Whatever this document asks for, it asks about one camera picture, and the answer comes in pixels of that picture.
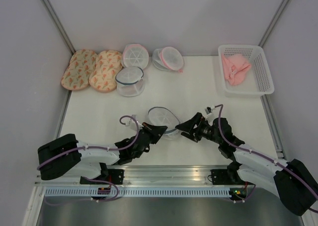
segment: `white wall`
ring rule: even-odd
[[[318,0],[291,0],[264,50],[286,155],[318,181]]]
[[[221,44],[255,44],[281,0],[50,0],[76,49],[217,54]]]
[[[71,57],[40,0],[0,0],[0,222],[22,223],[37,148],[53,139]]]

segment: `pink-rimmed lid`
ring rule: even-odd
[[[125,67],[135,66],[144,69],[148,65],[149,54],[145,47],[140,44],[127,45],[122,61]]]
[[[171,46],[161,50],[160,59],[164,66],[172,71],[179,71],[184,65],[184,60],[180,52]]]

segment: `blue-rimmed lid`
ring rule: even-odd
[[[177,131],[175,126],[180,124],[179,119],[165,107],[153,107],[148,111],[148,118],[155,126],[167,126],[165,134]]]
[[[139,67],[128,67],[121,70],[116,75],[116,82],[122,85],[133,85],[136,84],[144,77],[144,71]]]

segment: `white basket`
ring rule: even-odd
[[[221,54],[225,57],[242,54],[252,64],[243,83],[230,85],[224,79]],[[219,47],[219,62],[222,76],[222,87],[227,97],[260,97],[274,92],[274,84],[269,71],[264,51],[252,45],[222,45]]]

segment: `pink towel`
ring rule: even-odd
[[[245,79],[246,73],[252,65],[241,54],[235,54],[229,57],[222,55],[222,64],[224,78],[230,85],[238,85]]]

